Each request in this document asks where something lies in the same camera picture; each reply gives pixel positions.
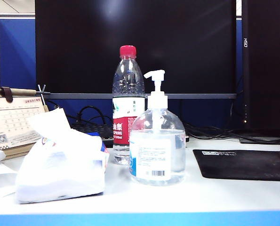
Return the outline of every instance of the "calendar page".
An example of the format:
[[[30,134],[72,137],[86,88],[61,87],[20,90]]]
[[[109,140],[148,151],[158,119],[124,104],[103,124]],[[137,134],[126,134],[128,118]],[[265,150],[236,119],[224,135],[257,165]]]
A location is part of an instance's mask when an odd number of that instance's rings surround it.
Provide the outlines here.
[[[44,112],[40,97],[14,97],[12,103],[0,98],[0,150],[35,143],[40,139],[27,118]]]

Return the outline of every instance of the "red label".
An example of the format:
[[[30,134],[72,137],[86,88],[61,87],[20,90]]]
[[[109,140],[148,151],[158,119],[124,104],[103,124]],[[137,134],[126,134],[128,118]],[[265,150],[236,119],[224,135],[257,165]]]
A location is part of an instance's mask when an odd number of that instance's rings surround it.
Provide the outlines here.
[[[129,134],[131,126],[136,117],[122,117],[113,119],[113,143],[118,145],[129,145]]]

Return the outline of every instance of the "tissue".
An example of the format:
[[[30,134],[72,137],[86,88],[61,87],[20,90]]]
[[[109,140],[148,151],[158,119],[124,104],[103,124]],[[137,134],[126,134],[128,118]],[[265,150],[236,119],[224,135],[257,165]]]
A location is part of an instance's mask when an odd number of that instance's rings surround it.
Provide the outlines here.
[[[104,191],[109,157],[102,140],[70,128],[63,109],[38,114],[30,125],[43,136],[25,156],[16,177],[19,203],[60,200]]]

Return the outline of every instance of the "barcode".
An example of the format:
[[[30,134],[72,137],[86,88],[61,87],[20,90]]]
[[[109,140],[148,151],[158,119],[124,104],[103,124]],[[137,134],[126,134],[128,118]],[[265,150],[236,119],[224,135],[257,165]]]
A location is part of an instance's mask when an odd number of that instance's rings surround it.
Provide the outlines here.
[[[156,171],[156,170],[153,170],[151,171],[151,175],[152,176],[164,176],[165,175],[165,171]]]

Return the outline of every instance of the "white pump head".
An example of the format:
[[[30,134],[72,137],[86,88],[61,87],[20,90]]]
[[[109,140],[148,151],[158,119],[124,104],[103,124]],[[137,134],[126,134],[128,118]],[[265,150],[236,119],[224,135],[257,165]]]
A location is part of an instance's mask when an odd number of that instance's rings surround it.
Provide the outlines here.
[[[145,78],[151,77],[154,81],[155,91],[148,96],[148,109],[167,109],[168,96],[160,90],[162,81],[164,81],[164,70],[151,71],[144,75]]]

